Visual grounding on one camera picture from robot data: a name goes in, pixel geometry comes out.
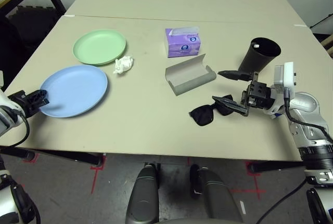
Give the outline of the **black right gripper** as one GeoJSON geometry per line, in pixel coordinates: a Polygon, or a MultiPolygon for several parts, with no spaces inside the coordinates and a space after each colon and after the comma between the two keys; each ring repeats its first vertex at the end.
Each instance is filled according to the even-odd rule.
{"type": "Polygon", "coordinates": [[[249,115],[250,108],[269,109],[274,102],[271,98],[271,88],[265,83],[258,82],[258,72],[247,73],[235,70],[219,71],[218,75],[230,79],[250,81],[247,89],[242,92],[241,104],[226,97],[212,96],[212,99],[219,105],[237,112],[242,116],[249,115]]]}

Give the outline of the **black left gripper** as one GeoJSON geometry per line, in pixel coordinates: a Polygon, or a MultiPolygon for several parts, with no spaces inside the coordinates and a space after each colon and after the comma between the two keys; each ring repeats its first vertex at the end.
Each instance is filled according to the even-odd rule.
{"type": "Polygon", "coordinates": [[[36,90],[30,94],[26,94],[23,90],[20,90],[11,94],[8,98],[17,103],[23,109],[26,117],[33,116],[33,108],[40,108],[49,104],[47,91],[44,89],[36,90]]]}

